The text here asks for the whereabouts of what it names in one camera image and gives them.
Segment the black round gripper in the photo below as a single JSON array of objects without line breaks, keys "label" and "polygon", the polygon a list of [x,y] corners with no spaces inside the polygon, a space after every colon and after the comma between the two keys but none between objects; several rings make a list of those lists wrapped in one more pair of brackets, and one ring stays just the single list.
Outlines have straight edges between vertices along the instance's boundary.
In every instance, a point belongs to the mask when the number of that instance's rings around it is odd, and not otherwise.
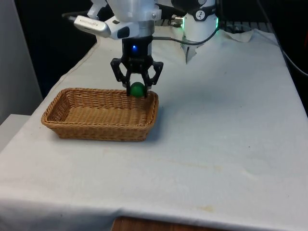
[{"label": "black round gripper", "polygon": [[[152,85],[156,85],[159,80],[164,63],[153,61],[152,41],[153,36],[123,39],[121,59],[114,58],[110,62],[115,78],[126,88],[127,96],[130,96],[131,72],[140,72],[145,97]],[[125,75],[120,69],[121,64],[127,69]]]}]

